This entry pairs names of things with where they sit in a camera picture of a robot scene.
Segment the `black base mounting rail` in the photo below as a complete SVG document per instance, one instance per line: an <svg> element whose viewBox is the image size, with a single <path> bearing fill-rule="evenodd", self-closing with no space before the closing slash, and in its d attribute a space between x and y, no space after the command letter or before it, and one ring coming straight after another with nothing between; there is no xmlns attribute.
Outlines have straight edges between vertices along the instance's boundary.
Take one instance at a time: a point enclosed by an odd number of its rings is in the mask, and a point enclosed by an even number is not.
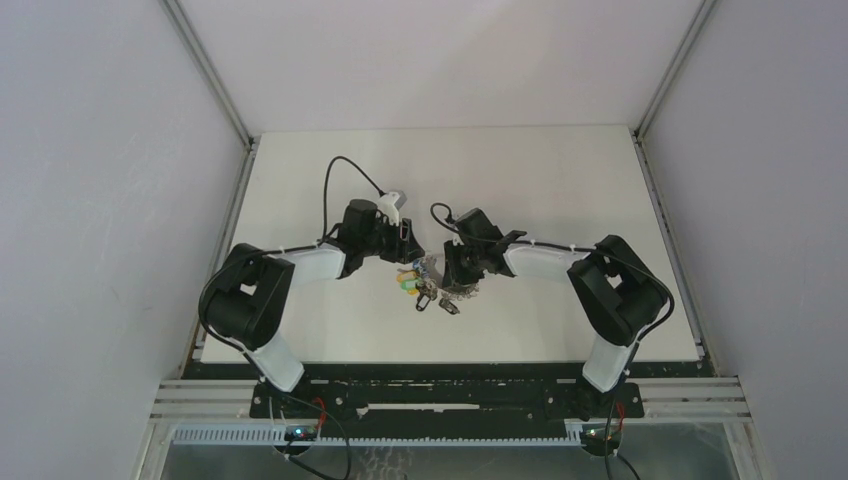
<svg viewBox="0 0 848 480"><path fill-rule="evenodd" d="M575 362L495 364L310 363L293 393L261 386L247 364L189 366L191 382L243 381L255 419L317 420L352 438L483 439L556 436L559 422L616 418L606 394L580 383Z"/></svg>

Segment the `right circuit board green led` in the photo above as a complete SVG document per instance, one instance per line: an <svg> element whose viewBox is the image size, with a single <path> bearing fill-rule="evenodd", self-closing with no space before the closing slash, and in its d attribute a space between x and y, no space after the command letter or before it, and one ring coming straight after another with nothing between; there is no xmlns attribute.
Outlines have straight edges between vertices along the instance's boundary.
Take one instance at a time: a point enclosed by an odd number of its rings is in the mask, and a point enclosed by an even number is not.
<svg viewBox="0 0 848 480"><path fill-rule="evenodd" d="M604 428L589 428L581 433L580 438L581 442L585 445L599 445L604 442L612 444L617 444L621 437L621 430L618 428L612 428L610 431L607 431Z"/></svg>

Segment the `yellow tagged key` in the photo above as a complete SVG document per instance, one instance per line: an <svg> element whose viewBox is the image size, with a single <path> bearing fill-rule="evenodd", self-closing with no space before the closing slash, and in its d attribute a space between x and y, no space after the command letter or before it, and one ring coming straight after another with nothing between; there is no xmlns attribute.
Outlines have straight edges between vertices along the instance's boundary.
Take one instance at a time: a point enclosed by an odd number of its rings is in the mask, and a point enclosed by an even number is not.
<svg viewBox="0 0 848 480"><path fill-rule="evenodd" d="M401 272L397 275L396 281L400 284L402 289L415 289L418 281L418 274L415 271Z"/></svg>

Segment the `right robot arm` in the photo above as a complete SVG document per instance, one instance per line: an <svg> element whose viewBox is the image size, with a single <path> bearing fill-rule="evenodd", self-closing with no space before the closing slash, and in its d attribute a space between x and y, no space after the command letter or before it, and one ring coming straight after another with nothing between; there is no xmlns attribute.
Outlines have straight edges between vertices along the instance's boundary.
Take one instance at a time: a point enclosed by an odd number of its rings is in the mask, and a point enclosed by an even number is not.
<svg viewBox="0 0 848 480"><path fill-rule="evenodd" d="M524 231L503 233L479 208L437 222L454 236L444 245L446 287L471 287L488 274L572 287L596 334L582 368L579 406L592 416L613 408L641 341L675 309L670 288L630 245L617 235L592 247L539 242Z"/></svg>

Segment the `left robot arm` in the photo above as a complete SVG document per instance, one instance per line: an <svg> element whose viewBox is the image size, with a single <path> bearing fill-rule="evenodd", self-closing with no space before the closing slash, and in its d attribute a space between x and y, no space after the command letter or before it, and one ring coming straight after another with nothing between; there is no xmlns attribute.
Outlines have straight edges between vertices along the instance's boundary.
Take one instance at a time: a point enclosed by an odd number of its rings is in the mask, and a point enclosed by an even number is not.
<svg viewBox="0 0 848 480"><path fill-rule="evenodd" d="M315 245L234 246L202 289L198 319L207 334L237 350L275 388L277 408L298 417L310 409L313 392L300 382L305 368L280 330L291 289L347 278L369 257L408 265L424 255L410 219L392 220L377 203L354 199Z"/></svg>

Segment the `large metal keyring yellow handle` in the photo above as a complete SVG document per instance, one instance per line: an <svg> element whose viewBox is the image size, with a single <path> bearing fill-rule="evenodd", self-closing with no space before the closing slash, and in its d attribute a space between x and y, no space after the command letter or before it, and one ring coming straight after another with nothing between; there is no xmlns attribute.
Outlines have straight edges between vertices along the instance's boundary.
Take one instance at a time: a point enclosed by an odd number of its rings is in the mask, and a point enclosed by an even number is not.
<svg viewBox="0 0 848 480"><path fill-rule="evenodd" d="M436 289L439 292L440 298L447 298L451 301L463 301L474 298L479 294L478 284L461 284L458 280L454 280L449 273L447 261L444 254L428 254L420 259L423 259L428 268L427 275L418 277L421 282L424 282L430 290Z"/></svg>

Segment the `green tagged key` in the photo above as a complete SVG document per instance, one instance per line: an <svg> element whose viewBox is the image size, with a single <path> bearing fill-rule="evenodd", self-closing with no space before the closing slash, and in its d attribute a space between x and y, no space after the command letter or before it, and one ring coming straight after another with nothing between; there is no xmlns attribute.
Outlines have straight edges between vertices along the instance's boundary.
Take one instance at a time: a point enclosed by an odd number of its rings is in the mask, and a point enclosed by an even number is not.
<svg viewBox="0 0 848 480"><path fill-rule="evenodd" d="M420 294L419 289L416 284L401 284L401 289L404 290L408 295L417 296Z"/></svg>

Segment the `circuit board green led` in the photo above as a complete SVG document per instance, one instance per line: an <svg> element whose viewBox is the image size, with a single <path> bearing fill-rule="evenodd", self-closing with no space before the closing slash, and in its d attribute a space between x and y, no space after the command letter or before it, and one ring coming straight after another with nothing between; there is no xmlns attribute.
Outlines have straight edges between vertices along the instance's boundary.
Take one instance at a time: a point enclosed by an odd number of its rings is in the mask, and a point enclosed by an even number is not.
<svg viewBox="0 0 848 480"><path fill-rule="evenodd" d="M284 440L291 442L314 442L320 431L314 426L290 426L286 428Z"/></svg>
<svg viewBox="0 0 848 480"><path fill-rule="evenodd" d="M618 428L612 428L610 431L607 431L604 428L589 428L581 433L580 438L581 442L585 445L599 445L604 442L612 444L617 444L621 437L621 430Z"/></svg>

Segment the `left circuit board green led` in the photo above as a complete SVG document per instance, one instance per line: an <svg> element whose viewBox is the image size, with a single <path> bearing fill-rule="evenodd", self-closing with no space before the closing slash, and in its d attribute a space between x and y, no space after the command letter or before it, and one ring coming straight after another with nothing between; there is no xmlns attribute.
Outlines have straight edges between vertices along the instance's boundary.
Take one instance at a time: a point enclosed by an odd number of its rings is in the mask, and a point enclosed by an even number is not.
<svg viewBox="0 0 848 480"><path fill-rule="evenodd" d="M291 442L314 442L320 431L314 426L290 426L286 428L284 440Z"/></svg>

